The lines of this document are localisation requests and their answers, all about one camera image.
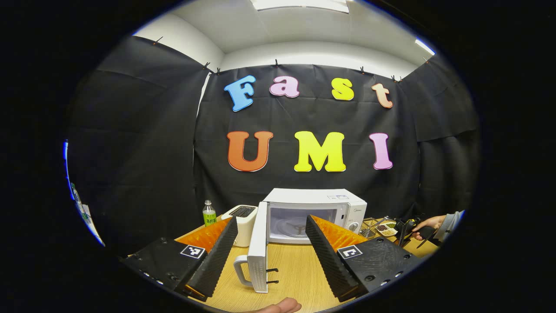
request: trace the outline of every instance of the bottle label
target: bottle label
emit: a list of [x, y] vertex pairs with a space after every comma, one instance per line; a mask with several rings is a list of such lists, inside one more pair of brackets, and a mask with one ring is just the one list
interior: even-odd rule
[[205, 226], [212, 225], [216, 223], [216, 213], [213, 214], [203, 213], [203, 219], [205, 220]]

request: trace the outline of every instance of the plastic bottle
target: plastic bottle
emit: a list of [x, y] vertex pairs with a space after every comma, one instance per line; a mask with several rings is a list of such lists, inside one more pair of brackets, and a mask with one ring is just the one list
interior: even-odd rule
[[212, 209], [212, 202], [210, 200], [205, 200], [203, 219], [205, 220], [205, 227], [216, 223], [216, 211]]

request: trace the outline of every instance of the ceiling light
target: ceiling light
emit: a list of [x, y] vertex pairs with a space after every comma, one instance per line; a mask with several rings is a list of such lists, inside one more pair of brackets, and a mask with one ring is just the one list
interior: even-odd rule
[[287, 7], [321, 8], [349, 13], [346, 0], [251, 0], [257, 11]]
[[427, 46], [426, 46], [422, 41], [420, 41], [419, 39], [416, 39], [416, 40], [415, 40], [415, 43], [416, 43], [417, 45], [419, 45], [421, 48], [425, 49], [428, 53], [434, 55], [434, 51], [433, 51], [431, 48], [427, 47]]

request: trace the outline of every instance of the table surface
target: table surface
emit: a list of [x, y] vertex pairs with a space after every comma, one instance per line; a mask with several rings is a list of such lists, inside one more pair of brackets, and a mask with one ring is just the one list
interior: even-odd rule
[[[196, 228], [179, 238], [204, 227], [203, 225]], [[387, 239], [394, 241], [395, 236], [387, 237]], [[438, 248], [427, 241], [418, 250], [415, 249], [420, 243], [421, 241], [412, 238], [404, 248], [418, 257], [431, 254]], [[239, 255], [246, 255], [248, 250], [249, 247], [233, 246], [213, 296], [209, 297], [206, 302], [191, 297], [190, 299], [220, 310], [248, 312], [276, 304], [285, 297], [292, 297], [302, 305], [299, 313], [318, 312], [353, 300], [340, 302], [334, 297], [315, 250], [310, 244], [269, 243], [268, 268], [278, 268], [279, 272], [269, 272], [268, 279], [280, 282], [269, 284], [268, 294], [259, 294], [252, 287], [242, 285], [234, 270], [235, 258]], [[242, 268], [245, 278], [250, 280], [247, 264], [242, 265]]]

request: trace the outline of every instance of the microwave knob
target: microwave knob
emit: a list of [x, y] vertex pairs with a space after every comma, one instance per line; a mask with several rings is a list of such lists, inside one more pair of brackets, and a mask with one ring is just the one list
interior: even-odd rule
[[352, 223], [351, 225], [349, 225], [348, 229], [351, 230], [352, 232], [355, 232], [358, 226], [359, 226], [358, 223]]

